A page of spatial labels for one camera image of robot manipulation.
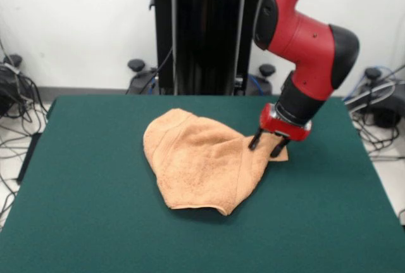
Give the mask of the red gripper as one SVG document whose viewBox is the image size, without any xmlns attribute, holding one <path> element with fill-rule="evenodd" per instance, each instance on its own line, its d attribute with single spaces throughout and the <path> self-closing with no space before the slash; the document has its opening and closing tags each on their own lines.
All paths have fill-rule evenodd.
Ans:
<svg viewBox="0 0 405 273">
<path fill-rule="evenodd" d="M 265 104 L 259 116 L 259 128 L 253 136 L 248 148 L 254 151 L 260 141 L 263 130 L 273 134 L 278 134 L 277 144 L 270 153 L 271 158 L 278 157 L 283 149 L 292 141 L 305 140 L 312 129 L 312 121 L 308 121 L 305 125 L 294 125 L 281 118 L 275 109 L 275 105 L 271 103 Z"/>
</svg>

